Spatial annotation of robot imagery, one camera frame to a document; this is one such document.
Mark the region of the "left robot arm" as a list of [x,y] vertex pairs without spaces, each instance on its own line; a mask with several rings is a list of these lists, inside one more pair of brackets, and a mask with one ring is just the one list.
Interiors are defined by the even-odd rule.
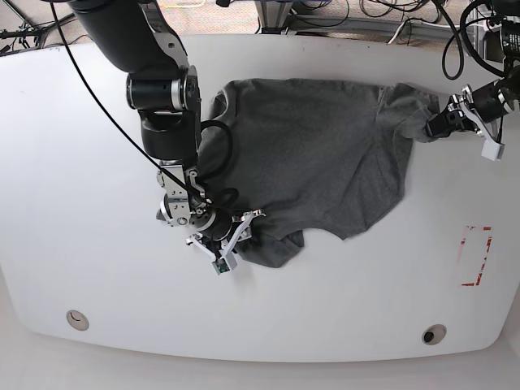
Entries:
[[[450,136],[454,132],[475,132],[481,136],[488,134],[487,124],[496,125],[497,130],[490,134],[491,141],[501,143],[504,117],[515,111],[519,103],[519,2],[518,1],[473,1],[463,10],[459,24],[455,24],[440,2],[435,8],[447,21],[452,31],[448,43],[455,42],[458,52],[458,69],[454,75],[446,69],[447,52],[441,59],[441,69],[448,80],[458,79],[464,70],[465,55],[468,54],[482,69],[497,76],[498,79],[478,89],[465,86],[460,95],[454,94],[446,108],[432,117],[426,126],[430,138]],[[481,20],[499,27],[498,39],[503,54],[503,68],[487,63],[471,43],[468,28],[479,22],[469,21],[468,17],[479,7],[485,6],[490,15]]]

